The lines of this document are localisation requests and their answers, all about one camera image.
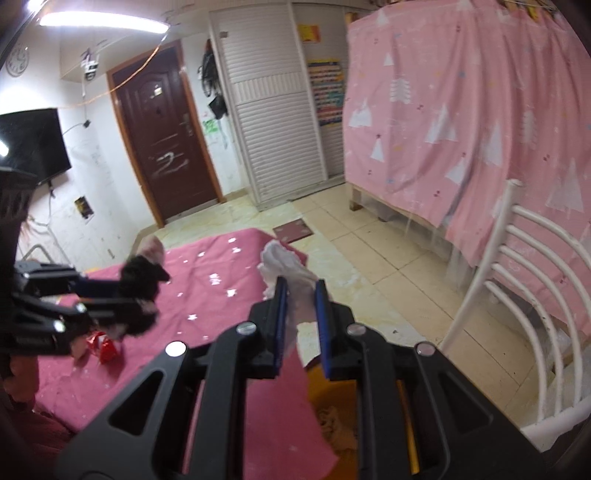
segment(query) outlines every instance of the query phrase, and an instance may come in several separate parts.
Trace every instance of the television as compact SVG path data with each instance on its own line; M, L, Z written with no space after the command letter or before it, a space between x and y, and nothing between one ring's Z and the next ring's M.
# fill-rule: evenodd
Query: television
M39 185L72 167L56 108L0 115L0 167L31 173Z

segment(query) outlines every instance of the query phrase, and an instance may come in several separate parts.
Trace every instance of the chair backrest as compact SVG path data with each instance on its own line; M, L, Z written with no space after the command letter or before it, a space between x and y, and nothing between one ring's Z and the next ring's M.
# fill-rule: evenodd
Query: chair backrest
M515 226L513 221L516 216L519 216L534 222L557 235L560 239L568 244L568 246L576 253L576 255L578 255L583 260L584 264L590 271L591 255L587 252L583 245L581 245L581 243L564 228L552 222L548 218L540 215L539 213L532 212L519 205L517 203L517 199L520 187L522 187L522 183L518 180L507 181L501 201L500 212L495 222L495 226L493 227L491 238L486 245L482 262L480 263L474 279L468 288L466 297L464 298L464 301L458 310L451 328L440 345L440 349L444 353L446 353L446 351L449 349L450 345L467 322L469 313L472 310L472 307L474 307L478 301L477 296L483 288L488 289L497 299L503 302L503 304L505 304L506 307L509 308L509 310L513 313L513 315L515 315L525 330L525 333L528 336L534 351L535 363L538 371L538 417L535 424L523 428L522 431L532 441L535 441L543 437L567 432L574 425L586 419L591 413L591 396L585 399L581 398L583 379L581 345L577 327L574 322L573 313L571 312L562 292L555 285L554 281L544 271L542 271L539 266L534 265L528 258L525 258L519 252L510 248L505 244L505 241L508 235L513 235L552 262L562 272L562 274L569 279L580 296L586 309L587 316L590 319L591 298L589 297L589 292L581 282L581 279L575 274L572 268L570 268L569 265L558 254L556 254L556 252L554 252L550 247L541 242L539 239L534 238L529 233ZM532 291L520 279L516 278L512 272L499 263L500 257L503 255L508 257L510 260L513 260L513 262L517 263L520 267L529 270L529 272L537 277L537 279L552 293L564 314L564 319L568 325L568 332L572 342L574 366L574 402L572 406L568 406L566 409L563 409L562 405L564 362L558 345L558 337L554 323L552 322L550 315L542 305L542 302L539 301L537 296L532 293ZM528 320L527 315L517 306L513 300L511 300L509 295L507 295L495 282L491 280L493 274L497 274L498 277L503 278L505 285L519 294L522 298L527 300L527 302L529 302L529 304L535 308L548 333L556 369L557 391L556 400L554 403L554 416L548 417L546 419L544 418L548 381L540 340L534 330L534 327Z

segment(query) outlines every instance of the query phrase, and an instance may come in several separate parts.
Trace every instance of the door handle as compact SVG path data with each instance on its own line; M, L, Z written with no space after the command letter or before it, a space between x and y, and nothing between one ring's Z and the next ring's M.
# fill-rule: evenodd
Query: door handle
M193 136L193 128L191 127L191 119L190 119L188 113L183 114L183 121L181 122L181 125L184 125L185 128L187 129L187 135L192 137Z

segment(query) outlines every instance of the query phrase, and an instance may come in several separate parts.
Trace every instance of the red snack package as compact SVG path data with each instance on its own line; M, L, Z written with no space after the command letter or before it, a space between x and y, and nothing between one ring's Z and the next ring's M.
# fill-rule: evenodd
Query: red snack package
M87 339L88 350L99 358L101 364L113 360L119 355L119 351L113 340L105 332L94 332Z

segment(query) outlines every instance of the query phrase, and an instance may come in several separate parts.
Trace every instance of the brown door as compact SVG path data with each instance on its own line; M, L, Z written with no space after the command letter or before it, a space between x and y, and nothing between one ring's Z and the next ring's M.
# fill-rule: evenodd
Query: brown door
M115 85L145 59L113 74ZM144 187L163 219L216 199L179 74L175 48L159 52L117 90Z

